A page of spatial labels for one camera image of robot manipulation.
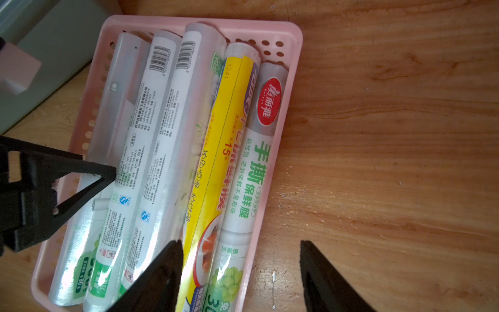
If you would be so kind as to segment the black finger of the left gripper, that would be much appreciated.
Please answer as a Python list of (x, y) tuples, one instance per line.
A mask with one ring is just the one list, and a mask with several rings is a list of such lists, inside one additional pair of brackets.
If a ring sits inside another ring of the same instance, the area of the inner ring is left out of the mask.
[[(71, 173), (98, 180), (57, 201), (53, 183)], [(114, 166), (79, 154), (1, 137), (1, 247), (19, 252), (49, 239), (90, 199), (116, 178)]]

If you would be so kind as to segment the green white wrap roll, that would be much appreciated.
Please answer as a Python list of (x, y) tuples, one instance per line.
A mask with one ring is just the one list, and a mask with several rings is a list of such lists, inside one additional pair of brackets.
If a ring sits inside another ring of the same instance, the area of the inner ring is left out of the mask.
[(288, 71), (270, 62), (261, 65), (229, 195), (204, 311), (234, 311), (248, 257), (266, 177)]

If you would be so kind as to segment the white red label wrap roll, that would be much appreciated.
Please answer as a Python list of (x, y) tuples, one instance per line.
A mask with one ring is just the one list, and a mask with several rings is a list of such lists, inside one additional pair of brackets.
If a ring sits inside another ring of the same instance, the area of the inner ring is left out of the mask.
[(182, 237), (226, 48), (226, 39), (213, 26), (201, 22), (186, 26), (118, 296), (125, 294), (170, 241)]

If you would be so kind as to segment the pink plastic basket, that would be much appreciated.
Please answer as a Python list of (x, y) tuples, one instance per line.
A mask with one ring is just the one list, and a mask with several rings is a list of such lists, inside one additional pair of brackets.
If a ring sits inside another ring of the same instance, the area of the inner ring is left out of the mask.
[[(270, 62), (275, 63), (282, 62), (282, 65), (288, 69), (288, 76), (283, 96), (281, 97), (277, 129), (272, 143), (272, 147), (277, 149), (272, 151), (269, 158), (270, 172), (268, 172), (268, 177), (271, 183), (304, 41), (303, 32), (292, 22), (134, 15), (113, 15), (107, 18), (101, 27), (100, 35), (97, 40), (90, 72), (88, 74), (87, 83), (80, 101), (79, 112), (71, 136), (68, 148), (69, 152), (80, 155), (87, 154), (83, 145), (90, 142), (90, 132), (92, 126), (94, 126), (95, 119), (98, 117), (98, 105), (101, 100), (102, 89), (105, 85), (105, 80), (102, 81), (101, 76), (105, 74), (105, 65), (110, 64), (111, 61), (111, 56), (108, 56), (113, 54), (110, 46), (111, 42), (115, 42), (118, 35), (123, 33), (123, 31), (143, 32), (149, 36), (149, 33), (162, 29), (177, 33), (178, 35), (183, 35), (185, 27), (194, 22), (205, 22), (214, 26), (225, 38), (232, 42), (236, 39), (241, 39), (242, 41), (254, 40), (255, 47), (262, 54), (264, 54), (264, 51), (269, 51), (272, 55), (277, 55), (278, 53), (283, 54), (283, 56), (277, 58), (269, 55), (264, 55), (262, 57), (265, 61), (270, 60)], [(77, 179), (79, 179), (79, 177), (80, 174), (69, 174), (67, 178), (62, 178), (57, 189), (58, 201), (66, 200), (72, 195), (72, 192), (76, 191), (78, 184)], [(262, 190), (255, 229), (253, 230), (252, 240), (249, 245), (249, 256), (244, 269), (242, 289), (239, 292), (235, 311), (242, 311), (244, 307), (244, 300), (248, 289), (249, 277), (252, 273), (253, 260), (257, 249), (269, 192), (270, 184), (267, 183)], [(83, 311), (80, 306), (68, 308), (57, 306), (50, 302), (48, 297), (65, 231), (66, 229), (63, 227), (48, 240), (41, 243), (35, 270), (31, 278), (31, 292), (34, 299), (48, 311)]]

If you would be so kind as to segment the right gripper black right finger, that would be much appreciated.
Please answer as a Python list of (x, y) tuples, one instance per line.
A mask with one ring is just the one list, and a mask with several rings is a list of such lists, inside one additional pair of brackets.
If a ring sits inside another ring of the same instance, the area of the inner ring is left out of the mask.
[(309, 240), (300, 242), (300, 271), (307, 311), (374, 312)]

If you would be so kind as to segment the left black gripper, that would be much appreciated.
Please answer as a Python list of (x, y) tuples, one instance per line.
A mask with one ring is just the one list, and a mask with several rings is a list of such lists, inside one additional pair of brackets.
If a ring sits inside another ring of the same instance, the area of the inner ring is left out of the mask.
[(14, 96), (31, 85), (42, 63), (1, 38), (1, 90)]

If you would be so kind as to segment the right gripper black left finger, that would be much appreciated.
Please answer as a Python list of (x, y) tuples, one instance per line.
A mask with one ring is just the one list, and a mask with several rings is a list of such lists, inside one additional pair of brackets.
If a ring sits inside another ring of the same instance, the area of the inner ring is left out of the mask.
[(170, 241), (108, 312), (174, 311), (178, 301), (182, 266), (181, 241)]

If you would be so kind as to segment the yellow orange wrap roll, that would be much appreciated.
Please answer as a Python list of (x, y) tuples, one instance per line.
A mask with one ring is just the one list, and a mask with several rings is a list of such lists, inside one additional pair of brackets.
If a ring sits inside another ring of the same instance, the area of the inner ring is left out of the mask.
[(176, 311), (204, 303), (260, 64), (252, 45), (228, 45), (188, 203)]

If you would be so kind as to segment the silver green wrap roll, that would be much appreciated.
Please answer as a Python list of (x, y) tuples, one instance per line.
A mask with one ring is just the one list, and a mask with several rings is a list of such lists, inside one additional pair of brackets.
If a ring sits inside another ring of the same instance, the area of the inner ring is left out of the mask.
[(152, 39), (96, 249), (84, 311), (107, 311), (117, 298), (118, 278), (133, 233), (139, 192), (145, 180), (163, 98), (180, 44), (181, 37), (170, 31), (158, 31)]

